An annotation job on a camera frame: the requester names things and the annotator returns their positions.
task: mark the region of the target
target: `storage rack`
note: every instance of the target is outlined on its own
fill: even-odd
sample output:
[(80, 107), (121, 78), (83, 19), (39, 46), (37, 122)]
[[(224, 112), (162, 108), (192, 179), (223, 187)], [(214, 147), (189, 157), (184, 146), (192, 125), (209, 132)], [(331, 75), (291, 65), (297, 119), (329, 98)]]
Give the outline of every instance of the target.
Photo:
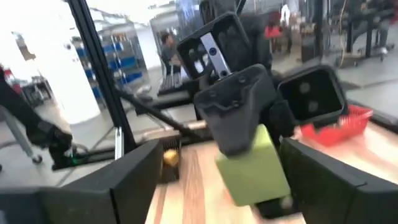
[[(142, 80), (143, 72), (146, 70), (134, 23), (128, 22), (108, 26), (98, 31), (98, 35), (108, 61), (108, 67), (114, 75), (115, 82), (130, 90), (129, 84), (137, 80)], [(81, 40), (74, 40), (73, 44), (95, 98), (103, 103), (103, 96), (83, 43)]]

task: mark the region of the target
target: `black panel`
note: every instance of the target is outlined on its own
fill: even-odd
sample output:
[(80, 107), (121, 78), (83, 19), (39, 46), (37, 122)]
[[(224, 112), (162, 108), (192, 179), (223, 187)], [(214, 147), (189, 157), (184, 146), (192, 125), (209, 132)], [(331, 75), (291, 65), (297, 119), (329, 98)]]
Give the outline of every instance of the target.
[(291, 139), (280, 158), (307, 224), (398, 223), (398, 185)]
[(119, 224), (109, 190), (45, 188), (40, 199), (51, 224)]
[(193, 102), (220, 151), (236, 156), (250, 149), (260, 112), (276, 98), (271, 77), (257, 64), (202, 90)]
[(64, 187), (97, 191), (109, 189), (120, 224), (145, 223), (160, 176), (162, 156), (159, 141), (149, 141), (110, 165)]
[(39, 189), (1, 189), (0, 223), (50, 224), (40, 204)]
[(217, 17), (177, 45), (178, 57), (190, 78), (196, 79), (201, 76), (195, 68), (196, 60), (192, 59), (190, 52), (202, 47), (200, 37), (207, 33), (212, 34), (232, 72), (240, 70), (238, 68), (246, 68), (252, 65), (250, 60), (237, 61), (235, 54), (229, 54), (240, 52), (240, 56), (243, 58), (251, 58), (252, 56), (251, 45), (242, 24), (236, 14), (228, 12)]
[(278, 91), (288, 101), (298, 125), (313, 123), (321, 128), (348, 114), (344, 91), (331, 66), (311, 60), (285, 72), (285, 77)]

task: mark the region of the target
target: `black screw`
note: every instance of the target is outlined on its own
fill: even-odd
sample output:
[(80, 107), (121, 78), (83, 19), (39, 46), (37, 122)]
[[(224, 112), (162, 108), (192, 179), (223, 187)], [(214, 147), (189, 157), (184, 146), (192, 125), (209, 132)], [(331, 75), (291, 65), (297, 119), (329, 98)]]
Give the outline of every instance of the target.
[(214, 55), (217, 54), (217, 50), (216, 50), (214, 47), (212, 47), (212, 48), (209, 50), (209, 54), (210, 54), (211, 56), (214, 56)]
[(210, 91), (209, 92), (210, 97), (216, 97), (216, 92), (215, 91)]
[(241, 77), (238, 78), (238, 81), (239, 81), (240, 83), (245, 83), (245, 82), (246, 82), (246, 77), (241, 76)]
[(239, 102), (237, 100), (232, 101), (232, 106), (237, 108), (239, 106)]
[(316, 112), (317, 110), (318, 110), (318, 102), (316, 102), (316, 101), (311, 101), (311, 102), (308, 104), (308, 111), (311, 112), (311, 113), (313, 113), (313, 112)]
[(306, 93), (308, 93), (308, 92), (310, 91), (310, 89), (311, 89), (311, 86), (310, 86), (309, 83), (307, 83), (307, 82), (301, 83), (301, 85), (300, 85), (300, 92), (301, 92), (301, 94), (306, 94)]
[(221, 72), (220, 72), (221, 77), (225, 77), (227, 74), (228, 74), (228, 73), (227, 73), (226, 71), (221, 71)]

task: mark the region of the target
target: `black metal rod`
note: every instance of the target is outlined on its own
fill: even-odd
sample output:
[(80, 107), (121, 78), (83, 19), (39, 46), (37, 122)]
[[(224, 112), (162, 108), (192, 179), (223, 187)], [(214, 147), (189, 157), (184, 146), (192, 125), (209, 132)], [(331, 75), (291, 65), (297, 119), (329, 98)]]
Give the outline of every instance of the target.
[(79, 162), (74, 162), (73, 160), (67, 160), (67, 162), (62, 163), (62, 164), (54, 164), (52, 166), (52, 170), (62, 170), (62, 169), (67, 169), (67, 168), (72, 168), (76, 166), (84, 166), (96, 162), (103, 162), (103, 161), (108, 161), (108, 160), (113, 160), (114, 159), (114, 147), (109, 147), (109, 148), (104, 148), (104, 149), (99, 149), (98, 151), (94, 152), (89, 152), (87, 154), (80, 154), (80, 157), (84, 157), (84, 159), (81, 159)]
[(372, 52), (372, 34), (373, 34), (373, 18), (368, 19), (368, 26), (366, 29), (366, 46), (365, 58), (371, 57)]
[(122, 98), (122, 99), (128, 101), (129, 103), (131, 103), (136, 109), (145, 111), (146, 113), (148, 113), (148, 114), (154, 116), (155, 118), (163, 121), (164, 123), (170, 125), (174, 129), (180, 131), (180, 133), (183, 136), (187, 136), (187, 137), (191, 137), (191, 138), (195, 138), (195, 139), (200, 139), (200, 136), (197, 135), (196, 133), (194, 133), (191, 129), (184, 127), (183, 125), (181, 125), (180, 123), (176, 122), (172, 118), (169, 118), (168, 116), (162, 114), (157, 109), (154, 109), (154, 108), (152, 108), (150, 106), (147, 106), (144, 102), (142, 102), (141, 100), (138, 100), (134, 96), (132, 96), (132, 95), (130, 95), (130, 94), (128, 94), (128, 93), (126, 93), (125, 91), (122, 91), (122, 90), (116, 90), (116, 92), (118, 93), (120, 98)]
[(315, 8), (315, 56), (322, 58), (323, 56), (323, 0), (315, 0), (313, 2)]
[(124, 142), (126, 144), (126, 149), (128, 149), (126, 153), (128, 153), (135, 149), (137, 144), (132, 135), (121, 100), (114, 90), (113, 74), (108, 68), (108, 62), (106, 61), (100, 38), (98, 37), (94, 22), (91, 18), (90, 9), (85, 0), (68, 0), (68, 3), (72, 15), (75, 18), (81, 40), (88, 53), (99, 88), (108, 106), (113, 124), (115, 127), (122, 128)]
[(348, 30), (347, 30), (347, 43), (346, 43), (346, 52), (351, 53), (353, 51), (353, 31), (354, 25), (353, 21), (348, 22)]
[(236, 11), (235, 11), (235, 13), (237, 15), (240, 15), (242, 13), (242, 10), (243, 10), (243, 7), (245, 4), (246, 4), (246, 0), (240, 0), (238, 2), (238, 6), (236, 7)]

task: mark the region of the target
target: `red object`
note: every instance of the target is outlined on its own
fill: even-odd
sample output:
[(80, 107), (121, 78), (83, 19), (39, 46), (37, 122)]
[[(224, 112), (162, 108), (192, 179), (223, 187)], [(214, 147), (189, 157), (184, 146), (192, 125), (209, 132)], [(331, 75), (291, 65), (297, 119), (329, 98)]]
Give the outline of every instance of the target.
[(11, 87), (16, 93), (18, 93), (18, 94), (22, 93), (22, 88), (19, 84), (13, 84)]
[(312, 124), (301, 127), (303, 137), (312, 139), (324, 146), (334, 146), (353, 136), (362, 134), (368, 125), (373, 110), (349, 105), (349, 115), (340, 118), (340, 127), (325, 127), (315, 132)]
[(12, 72), (11, 72), (10, 69), (6, 69), (6, 70), (4, 71), (4, 78), (8, 78), (8, 77), (10, 77), (11, 75), (12, 75)]
[(276, 38), (280, 37), (282, 33), (279, 30), (279, 26), (274, 26), (274, 27), (266, 27), (266, 33), (265, 33), (265, 38)]

